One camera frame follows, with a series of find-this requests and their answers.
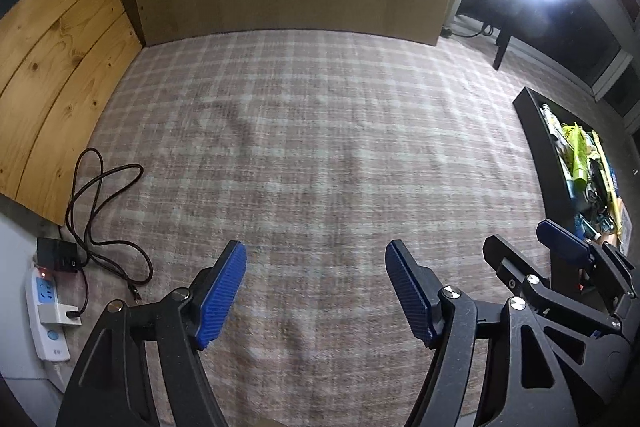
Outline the black storage tray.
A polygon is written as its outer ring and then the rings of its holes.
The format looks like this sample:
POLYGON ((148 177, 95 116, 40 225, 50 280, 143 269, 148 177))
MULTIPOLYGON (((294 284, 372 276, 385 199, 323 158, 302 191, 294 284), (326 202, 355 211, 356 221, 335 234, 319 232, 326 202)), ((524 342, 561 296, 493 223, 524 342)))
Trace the black storage tray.
POLYGON ((534 158, 546 218, 580 239, 622 247, 608 209, 600 161, 591 136, 593 127, 529 88, 522 89, 513 106, 534 158), (585 191, 574 187, 568 160, 570 149, 563 135, 562 127, 573 124, 582 127, 587 135, 590 180, 585 191))

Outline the lime green tube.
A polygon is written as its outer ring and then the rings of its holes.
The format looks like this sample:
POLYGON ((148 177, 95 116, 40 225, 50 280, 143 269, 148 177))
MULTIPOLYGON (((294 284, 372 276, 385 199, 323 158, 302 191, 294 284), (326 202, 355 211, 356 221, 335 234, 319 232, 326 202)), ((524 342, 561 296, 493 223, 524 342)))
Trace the lime green tube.
POLYGON ((570 161, 570 173, 577 191, 585 191, 589 180, 589 148, 587 135, 578 124, 563 126, 564 139, 568 144, 568 160, 570 161))

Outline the white power strip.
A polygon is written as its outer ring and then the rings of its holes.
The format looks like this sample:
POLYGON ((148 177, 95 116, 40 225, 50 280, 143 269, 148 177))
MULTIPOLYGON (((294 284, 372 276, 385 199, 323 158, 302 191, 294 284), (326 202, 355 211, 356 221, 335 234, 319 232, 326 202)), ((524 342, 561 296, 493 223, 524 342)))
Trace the white power strip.
POLYGON ((26 273, 25 296, 38 359, 54 363, 70 361, 65 329, 81 325, 79 317, 68 316, 77 308, 60 303, 53 275, 35 265, 26 273))

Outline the black light stand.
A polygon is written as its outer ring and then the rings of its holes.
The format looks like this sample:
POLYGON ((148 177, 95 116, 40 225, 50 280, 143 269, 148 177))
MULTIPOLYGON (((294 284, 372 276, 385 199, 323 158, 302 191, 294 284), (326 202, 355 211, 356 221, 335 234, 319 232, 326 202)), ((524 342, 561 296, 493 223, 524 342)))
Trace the black light stand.
POLYGON ((492 68, 499 70, 503 61, 506 49, 514 33, 516 20, 518 19, 518 11, 520 10, 520 0, 506 0, 504 2, 503 18, 500 26, 500 32, 496 39, 497 51, 492 62, 492 68))

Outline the pine wood board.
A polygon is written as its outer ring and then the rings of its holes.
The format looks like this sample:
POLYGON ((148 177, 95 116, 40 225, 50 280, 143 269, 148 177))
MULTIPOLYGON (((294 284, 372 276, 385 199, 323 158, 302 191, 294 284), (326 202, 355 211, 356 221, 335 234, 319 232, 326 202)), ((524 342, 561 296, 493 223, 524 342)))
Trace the pine wood board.
POLYGON ((20 0, 1 20, 1 193, 57 225, 76 160, 142 49, 122 0, 20 0))

